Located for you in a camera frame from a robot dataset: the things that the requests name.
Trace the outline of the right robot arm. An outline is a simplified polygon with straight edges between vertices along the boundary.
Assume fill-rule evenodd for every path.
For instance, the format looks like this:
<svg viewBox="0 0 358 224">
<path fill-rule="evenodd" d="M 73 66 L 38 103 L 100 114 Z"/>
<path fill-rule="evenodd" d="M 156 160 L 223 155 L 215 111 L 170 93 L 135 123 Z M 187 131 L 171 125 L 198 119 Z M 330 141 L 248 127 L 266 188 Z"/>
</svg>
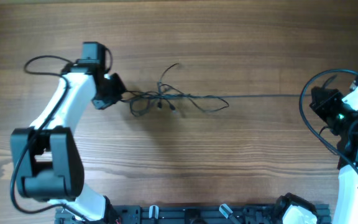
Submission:
<svg viewBox="0 0 358 224">
<path fill-rule="evenodd" d="M 340 138 L 335 146 L 325 140 L 311 126 L 304 111 L 300 111 L 306 127 L 339 156 L 339 192 L 331 223 L 358 223 L 358 73 L 352 72 L 352 75 L 355 79 L 347 95 L 328 88 L 333 77 L 310 90 L 310 108 L 326 123 L 326 128 Z"/>
</svg>

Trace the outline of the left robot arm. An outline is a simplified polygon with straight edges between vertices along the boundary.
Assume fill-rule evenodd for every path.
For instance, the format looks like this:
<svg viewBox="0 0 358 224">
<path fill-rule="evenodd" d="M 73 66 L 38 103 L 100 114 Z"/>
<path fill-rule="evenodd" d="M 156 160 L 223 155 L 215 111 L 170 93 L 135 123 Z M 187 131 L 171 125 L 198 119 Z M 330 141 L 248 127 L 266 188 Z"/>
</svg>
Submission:
<svg viewBox="0 0 358 224">
<path fill-rule="evenodd" d="M 14 208 L 36 214 L 60 207 L 77 223 L 120 223 L 110 200 L 85 184 L 85 171 L 74 140 L 88 103 L 104 110 L 122 100 L 126 88 L 109 74 L 111 51 L 84 42 L 81 57 L 66 60 L 59 84 L 46 108 L 28 128 L 11 134 L 14 170 L 9 194 Z"/>
</svg>

